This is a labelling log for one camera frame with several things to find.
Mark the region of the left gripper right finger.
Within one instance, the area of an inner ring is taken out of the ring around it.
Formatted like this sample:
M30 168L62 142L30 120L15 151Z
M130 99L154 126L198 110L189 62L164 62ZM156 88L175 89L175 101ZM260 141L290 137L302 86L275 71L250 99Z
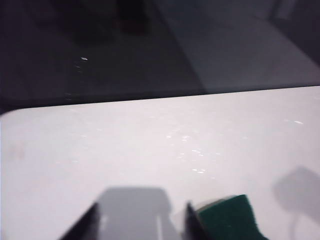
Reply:
M185 239L186 240L209 240L197 212L190 202L185 209Z

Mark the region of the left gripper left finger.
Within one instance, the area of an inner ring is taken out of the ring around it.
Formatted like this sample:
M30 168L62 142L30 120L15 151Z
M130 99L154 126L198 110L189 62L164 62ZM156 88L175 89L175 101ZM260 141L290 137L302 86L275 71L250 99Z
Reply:
M60 239L97 240L99 222L99 207L94 203Z

